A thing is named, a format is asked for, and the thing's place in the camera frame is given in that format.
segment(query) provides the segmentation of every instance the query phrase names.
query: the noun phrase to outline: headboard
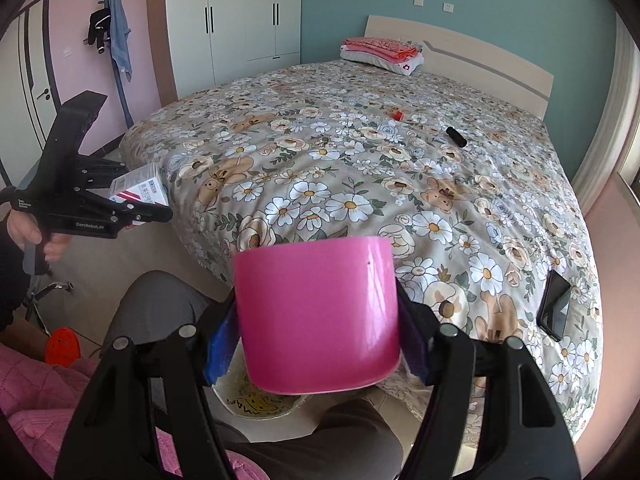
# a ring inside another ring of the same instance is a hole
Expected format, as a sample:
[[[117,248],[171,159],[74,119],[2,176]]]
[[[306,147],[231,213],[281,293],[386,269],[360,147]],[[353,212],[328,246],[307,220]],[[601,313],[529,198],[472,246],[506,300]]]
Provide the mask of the headboard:
[[[365,36],[421,43],[422,70],[545,117],[554,77],[507,50],[446,28],[384,16],[369,16]]]

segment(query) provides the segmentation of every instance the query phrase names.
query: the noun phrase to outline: human hand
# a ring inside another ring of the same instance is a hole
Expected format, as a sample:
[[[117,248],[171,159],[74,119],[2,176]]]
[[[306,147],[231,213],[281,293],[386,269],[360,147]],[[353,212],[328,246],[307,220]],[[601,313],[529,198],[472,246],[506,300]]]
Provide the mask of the human hand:
[[[25,241],[39,244],[42,241],[42,234],[33,219],[20,211],[11,211],[6,222],[6,228],[11,240],[24,250]],[[71,236],[54,233],[51,240],[44,246],[45,259],[48,262],[56,262],[66,251],[71,241]]]

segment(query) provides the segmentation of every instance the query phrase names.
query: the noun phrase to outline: bed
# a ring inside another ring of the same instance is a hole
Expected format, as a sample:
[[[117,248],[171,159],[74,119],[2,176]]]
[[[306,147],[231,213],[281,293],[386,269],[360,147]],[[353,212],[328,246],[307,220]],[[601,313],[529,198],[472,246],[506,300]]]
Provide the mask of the bed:
[[[412,299],[474,338],[523,339],[577,438],[600,379],[600,289],[584,219],[542,121],[552,77],[435,29],[371,16],[367,35],[422,42],[425,70],[407,77],[334,61],[237,80],[136,124],[122,156],[130,168],[160,165],[178,235],[229,284],[238,251],[388,238]],[[401,121],[388,116],[394,108]],[[465,148],[448,126],[467,138]],[[535,321],[550,269],[572,286],[561,343]],[[484,386],[476,380],[470,399],[472,447]],[[424,416],[430,388],[403,365],[380,387]]]

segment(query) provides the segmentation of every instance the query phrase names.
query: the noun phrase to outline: smartphone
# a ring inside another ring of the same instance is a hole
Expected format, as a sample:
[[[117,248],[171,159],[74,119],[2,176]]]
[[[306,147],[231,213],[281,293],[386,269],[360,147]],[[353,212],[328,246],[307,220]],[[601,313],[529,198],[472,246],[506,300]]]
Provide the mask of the smartphone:
[[[560,341],[564,334],[570,298],[571,285],[560,274],[550,270],[536,320],[538,326],[555,341]]]

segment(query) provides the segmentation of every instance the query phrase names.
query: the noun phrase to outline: gray pants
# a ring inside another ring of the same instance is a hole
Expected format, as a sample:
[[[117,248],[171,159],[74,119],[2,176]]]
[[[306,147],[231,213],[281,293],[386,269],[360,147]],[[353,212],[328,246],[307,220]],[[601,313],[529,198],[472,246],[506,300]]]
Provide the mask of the gray pants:
[[[120,303],[104,340],[126,335],[142,344],[164,339],[194,323],[211,300],[180,279],[154,270],[138,278]],[[161,407],[160,384],[154,400]],[[316,430],[281,442],[248,442],[238,430],[218,427],[225,447],[259,465],[270,480],[392,480],[400,471],[402,446],[365,400],[327,410]]]

